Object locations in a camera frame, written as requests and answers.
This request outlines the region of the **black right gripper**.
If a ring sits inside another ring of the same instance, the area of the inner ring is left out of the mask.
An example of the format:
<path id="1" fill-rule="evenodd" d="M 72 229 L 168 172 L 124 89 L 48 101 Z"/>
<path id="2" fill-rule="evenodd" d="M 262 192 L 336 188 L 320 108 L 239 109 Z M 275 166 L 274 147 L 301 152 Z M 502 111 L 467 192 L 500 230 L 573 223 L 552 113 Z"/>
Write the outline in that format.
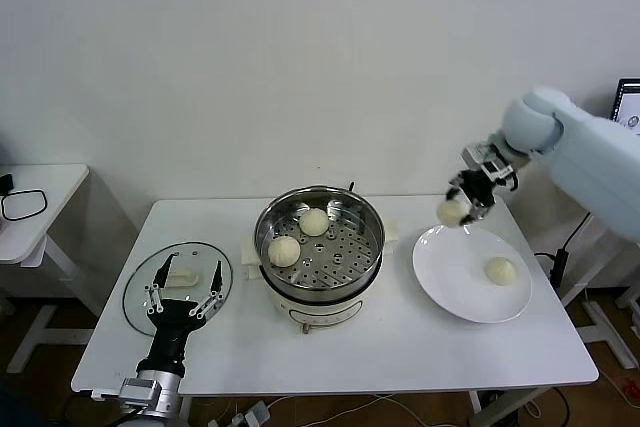
<path id="1" fill-rule="evenodd" d="M 470 225 L 486 217 L 495 206 L 494 188 L 495 182 L 482 170 L 464 170 L 460 173 L 460 179 L 449 182 L 446 200 L 464 201 L 460 225 Z"/>

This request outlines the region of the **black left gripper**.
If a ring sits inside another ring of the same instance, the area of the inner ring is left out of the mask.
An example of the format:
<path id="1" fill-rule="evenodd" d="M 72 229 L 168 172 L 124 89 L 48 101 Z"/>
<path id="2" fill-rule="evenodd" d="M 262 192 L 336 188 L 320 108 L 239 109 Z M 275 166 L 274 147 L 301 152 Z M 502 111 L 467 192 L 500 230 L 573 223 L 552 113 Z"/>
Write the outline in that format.
<path id="1" fill-rule="evenodd" d="M 146 259 L 141 267 L 153 269 L 153 278 L 144 285 L 146 314 L 156 327 L 156 332 L 146 358 L 137 365 L 137 372 L 160 371 L 185 375 L 185 347 L 189 335 L 201 329 L 206 319 L 224 299 L 222 292 L 222 261 L 218 260 L 208 295 L 198 304 L 194 301 L 163 300 L 162 290 L 166 286 L 169 271 L 176 257 L 170 253 L 160 266 L 154 266 L 155 256 Z"/>

